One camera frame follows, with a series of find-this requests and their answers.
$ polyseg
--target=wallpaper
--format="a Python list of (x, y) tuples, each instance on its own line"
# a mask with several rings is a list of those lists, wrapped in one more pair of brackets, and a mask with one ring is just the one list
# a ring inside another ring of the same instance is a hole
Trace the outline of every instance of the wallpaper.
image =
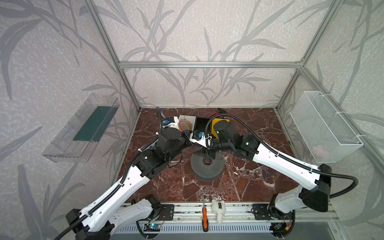
[[(384, 114), (383, 40), (384, 1), (345, 1), (320, 44), (305, 66), (355, 121), (366, 137), (383, 153)], [(297, 155), (314, 162), (289, 113), (303, 91), (314, 90), (300, 77), (279, 113)], [(329, 164), (333, 172), (353, 175), (359, 185), (331, 199), (351, 240), (378, 240), (384, 234), (384, 176), (375, 169), (362, 149)], [(332, 179), (332, 192), (350, 183)]]
[[(54, 239), (112, 183), (137, 111), (81, 1), (5, 0), (0, 17), (0, 239)], [(91, 93), (120, 107), (90, 160), (43, 157)]]
[(139, 68), (125, 74), (143, 107), (252, 108), (275, 107), (293, 71), (292, 68)]
[(306, 67), (384, 158), (383, 4), (343, 4)]
[[(96, 0), (120, 61), (299, 61), (331, 0)], [(142, 107), (275, 107), (294, 69), (125, 69)]]

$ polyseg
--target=red marble tabletop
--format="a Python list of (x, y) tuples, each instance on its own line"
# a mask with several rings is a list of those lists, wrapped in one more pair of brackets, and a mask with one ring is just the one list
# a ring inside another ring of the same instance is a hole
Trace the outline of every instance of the red marble tabletop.
[[(163, 109), (166, 116), (177, 117), (179, 115), (209, 117), (216, 110), (217, 108)], [(293, 156), (273, 108), (230, 108), (224, 110), (245, 122), (272, 147)], [(236, 120), (232, 119), (231, 121), (241, 135), (249, 134)], [(155, 109), (143, 109), (119, 177), (122, 176), (126, 165), (136, 154), (137, 149), (155, 137), (157, 128), (158, 120)], [(201, 187), (204, 187), (206, 200), (217, 199), (222, 196), (226, 201), (269, 202), (274, 193), (286, 192), (297, 186), (294, 180), (270, 167), (263, 167), (261, 164), (235, 157), (228, 152), (223, 153), (225, 158), (223, 174), (213, 182), (200, 181), (193, 174), (189, 162), (192, 152), (196, 149), (195, 147), (184, 149), (181, 153), (183, 155), (182, 161), (178, 165), (162, 171), (132, 195), (128, 201), (132, 198), (139, 201), (149, 194), (153, 194), (160, 202), (202, 201)], [(177, 156), (170, 165), (176, 164), (179, 159), (180, 157)]]

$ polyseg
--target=white plush keychain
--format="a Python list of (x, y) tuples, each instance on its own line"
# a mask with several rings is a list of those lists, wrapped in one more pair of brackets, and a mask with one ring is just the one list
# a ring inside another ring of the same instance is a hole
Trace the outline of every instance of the white plush keychain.
[(225, 202), (224, 200), (216, 201), (212, 199), (212, 212), (217, 215), (217, 223), (223, 222), (223, 216), (225, 215)]

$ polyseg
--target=gray round disc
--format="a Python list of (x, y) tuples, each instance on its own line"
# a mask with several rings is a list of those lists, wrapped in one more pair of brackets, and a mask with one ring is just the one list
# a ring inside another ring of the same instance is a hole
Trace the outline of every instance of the gray round disc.
[(210, 165), (205, 165), (204, 158), (205, 156), (202, 154), (192, 154), (190, 160), (192, 171), (199, 180), (212, 182), (223, 173), (225, 159), (221, 152), (217, 152), (216, 158), (212, 159), (212, 163)]

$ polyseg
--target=orange and black screwdriver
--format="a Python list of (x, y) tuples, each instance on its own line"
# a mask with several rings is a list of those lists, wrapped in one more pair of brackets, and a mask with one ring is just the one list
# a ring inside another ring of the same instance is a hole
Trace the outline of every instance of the orange and black screwdriver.
[(204, 188), (202, 188), (202, 190), (203, 190), (203, 220), (202, 220), (202, 223), (203, 223), (203, 231), (207, 232), (208, 231), (207, 208), (205, 207), (205, 203), (204, 203)]

